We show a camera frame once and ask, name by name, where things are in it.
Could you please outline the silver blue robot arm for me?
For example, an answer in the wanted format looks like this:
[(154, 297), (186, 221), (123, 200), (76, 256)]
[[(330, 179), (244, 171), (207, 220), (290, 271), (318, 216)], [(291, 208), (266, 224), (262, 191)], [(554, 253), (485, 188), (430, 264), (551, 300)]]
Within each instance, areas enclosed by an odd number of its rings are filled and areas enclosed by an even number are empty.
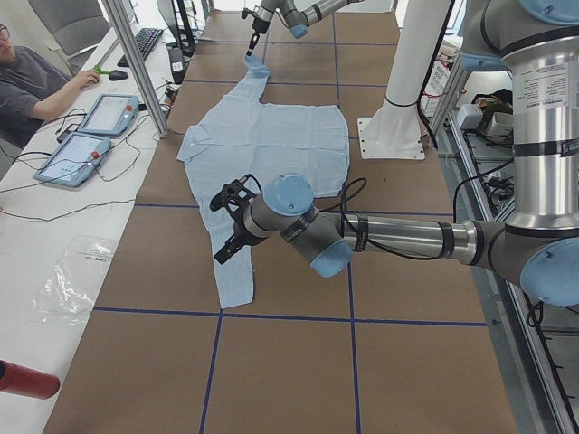
[(244, 8), (242, 19), (252, 17), (252, 37), (249, 42), (247, 57), (251, 57), (262, 35), (266, 34), (275, 16), (289, 30), (295, 39), (305, 36), (309, 27), (319, 23), (325, 17), (339, 9), (355, 4), (349, 0), (323, 0), (311, 4), (304, 10), (299, 10), (292, 0), (262, 0), (253, 9)]
[(223, 186), (233, 235), (225, 262), (278, 233), (319, 275), (352, 255), (382, 250), (408, 259), (456, 259), (490, 270), (544, 303), (578, 301), (578, 4), (470, 1), (462, 62), (513, 75), (515, 209), (504, 222), (416, 222), (322, 212), (306, 179), (280, 175), (258, 193), (243, 179)]

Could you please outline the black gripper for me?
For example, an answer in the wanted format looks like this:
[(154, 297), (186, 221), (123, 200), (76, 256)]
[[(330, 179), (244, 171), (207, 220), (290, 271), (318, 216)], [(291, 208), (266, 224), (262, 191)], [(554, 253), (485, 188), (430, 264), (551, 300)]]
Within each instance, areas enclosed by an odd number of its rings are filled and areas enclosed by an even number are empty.
[(267, 32), (267, 21), (261, 19), (258, 15), (255, 15), (253, 17), (252, 29), (254, 33), (249, 42), (248, 50), (246, 52), (247, 56), (252, 56), (253, 51), (257, 47), (259, 34), (265, 34)]
[(225, 244), (214, 254), (214, 259), (219, 264), (224, 264), (231, 259), (242, 247), (252, 246), (254, 236), (245, 227), (243, 220), (243, 209), (228, 210), (230, 217), (233, 219), (233, 235)]

